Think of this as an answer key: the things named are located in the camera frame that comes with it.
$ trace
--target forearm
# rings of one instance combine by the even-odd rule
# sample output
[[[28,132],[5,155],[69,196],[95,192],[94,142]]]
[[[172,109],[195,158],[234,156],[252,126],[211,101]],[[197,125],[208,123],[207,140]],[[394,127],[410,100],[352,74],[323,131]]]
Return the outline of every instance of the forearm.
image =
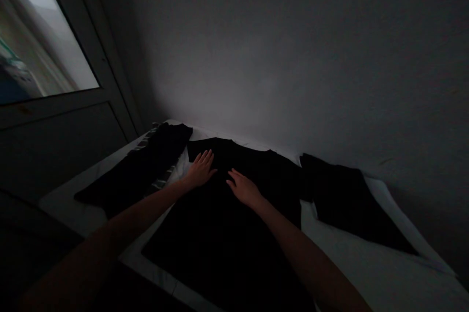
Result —
[[[106,230],[111,239],[110,248],[119,255],[131,242],[146,231],[172,204],[192,190],[192,186],[179,180],[146,197],[112,218],[100,230]]]
[[[296,274],[315,299],[339,311],[371,311],[324,252],[267,200],[259,201],[253,210],[269,227]]]
[[[112,218],[28,290],[20,311],[84,310],[119,254],[191,188],[176,182]]]

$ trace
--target glass pane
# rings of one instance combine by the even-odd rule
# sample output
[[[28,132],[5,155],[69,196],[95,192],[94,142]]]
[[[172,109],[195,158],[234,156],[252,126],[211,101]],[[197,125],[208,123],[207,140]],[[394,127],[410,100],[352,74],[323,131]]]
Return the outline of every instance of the glass pane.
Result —
[[[97,87],[56,0],[0,0],[0,104]]]

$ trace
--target fabric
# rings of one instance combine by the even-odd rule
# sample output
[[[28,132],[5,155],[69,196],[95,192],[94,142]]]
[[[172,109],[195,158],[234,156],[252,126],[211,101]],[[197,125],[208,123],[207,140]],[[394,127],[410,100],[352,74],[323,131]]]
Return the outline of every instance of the fabric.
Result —
[[[211,149],[218,172],[176,202],[142,254],[226,311],[314,310],[263,221],[225,180],[236,170],[300,228],[301,169],[275,152],[219,138],[188,143],[189,160]]]
[[[153,123],[153,128],[145,135],[143,140],[140,141],[138,145],[134,149],[130,150],[128,153],[133,153],[133,152],[136,152],[138,150],[145,148],[149,143],[149,138],[153,136],[153,134],[157,131],[159,126],[160,126],[159,123]],[[158,192],[165,186],[172,172],[176,169],[176,164],[179,161],[179,158],[162,175],[160,175],[153,183],[151,183],[151,186],[145,192],[144,197],[150,196],[151,194]]]
[[[108,219],[116,216],[144,197],[153,181],[177,161],[191,135],[192,128],[184,124],[162,124],[145,148],[129,153],[112,170],[77,192],[75,200],[102,207]]]
[[[318,219],[362,239],[418,255],[414,247],[376,202],[359,169],[333,166],[303,154],[306,194]]]

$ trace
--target white bed sheet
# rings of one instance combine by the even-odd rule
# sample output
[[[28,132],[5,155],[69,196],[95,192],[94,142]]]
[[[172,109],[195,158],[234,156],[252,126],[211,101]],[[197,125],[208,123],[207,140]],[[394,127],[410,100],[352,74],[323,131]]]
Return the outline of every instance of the white bed sheet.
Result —
[[[179,124],[174,120],[170,124]],[[235,139],[229,135],[194,128],[191,141],[211,137],[233,139],[236,143],[257,150],[269,147]],[[101,208],[81,204],[73,195],[101,175],[111,170],[144,136],[129,143],[98,164],[55,189],[39,202],[39,207],[83,237],[106,222]],[[272,150],[299,165],[298,155]],[[184,150],[168,180],[173,183],[189,169],[189,157]],[[366,182],[378,203],[383,207],[409,242],[422,255],[411,256],[327,226],[314,218],[311,204],[301,202],[302,229],[334,261],[356,286],[374,311],[448,311],[469,309],[469,295],[454,277],[454,272],[431,248],[392,199],[386,185],[375,179]],[[125,265],[141,274],[174,297],[197,311],[220,311],[195,291],[178,282],[172,275],[141,255],[141,250],[164,221],[168,209],[145,233],[138,237],[119,257]]]

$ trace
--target hand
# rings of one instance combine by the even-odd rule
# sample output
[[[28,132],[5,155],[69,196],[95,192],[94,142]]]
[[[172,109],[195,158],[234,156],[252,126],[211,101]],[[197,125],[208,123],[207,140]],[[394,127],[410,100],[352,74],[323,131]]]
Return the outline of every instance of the hand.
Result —
[[[205,150],[203,154],[199,153],[197,155],[187,175],[183,179],[190,189],[204,185],[216,173],[216,169],[210,170],[212,162],[212,150]]]
[[[234,183],[231,180],[227,180],[226,183],[242,203],[253,208],[264,200],[257,186],[236,169],[232,168],[228,174],[233,178]]]

